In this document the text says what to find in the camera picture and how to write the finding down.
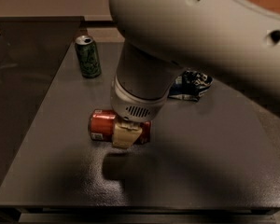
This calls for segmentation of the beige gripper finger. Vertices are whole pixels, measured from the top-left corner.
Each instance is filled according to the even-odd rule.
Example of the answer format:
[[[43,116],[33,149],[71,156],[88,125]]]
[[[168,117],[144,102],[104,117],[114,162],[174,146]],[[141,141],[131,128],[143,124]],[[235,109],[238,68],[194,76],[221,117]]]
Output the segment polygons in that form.
[[[130,121],[116,121],[112,134],[112,146],[127,149],[140,137],[142,128],[139,123]]]

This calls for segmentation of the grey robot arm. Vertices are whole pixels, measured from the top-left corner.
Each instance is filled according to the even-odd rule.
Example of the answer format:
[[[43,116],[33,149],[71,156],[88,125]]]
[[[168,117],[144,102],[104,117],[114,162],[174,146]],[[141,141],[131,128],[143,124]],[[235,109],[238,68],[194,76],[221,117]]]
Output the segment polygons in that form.
[[[111,105],[154,119],[186,68],[240,91],[280,118],[280,15],[247,0],[109,0],[124,37]]]

